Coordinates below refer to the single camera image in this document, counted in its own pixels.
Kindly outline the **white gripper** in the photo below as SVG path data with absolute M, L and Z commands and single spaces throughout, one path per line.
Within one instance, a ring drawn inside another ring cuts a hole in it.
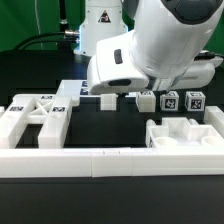
M 144 91 L 147 75 L 132 63 L 129 45 L 133 32 L 101 40 L 87 68 L 87 86 L 92 95 Z

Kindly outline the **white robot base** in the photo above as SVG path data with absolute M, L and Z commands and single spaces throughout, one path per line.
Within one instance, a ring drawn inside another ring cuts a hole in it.
M 79 26 L 79 45 L 74 50 L 75 59 L 89 62 L 96 53 L 98 41 L 127 31 L 120 0 L 85 0 L 85 18 Z

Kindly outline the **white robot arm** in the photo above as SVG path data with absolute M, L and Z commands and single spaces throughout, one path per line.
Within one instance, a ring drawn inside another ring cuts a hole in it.
M 223 59 L 204 50 L 224 0 L 122 0 L 134 29 L 101 40 L 87 70 L 95 95 L 200 88 Z

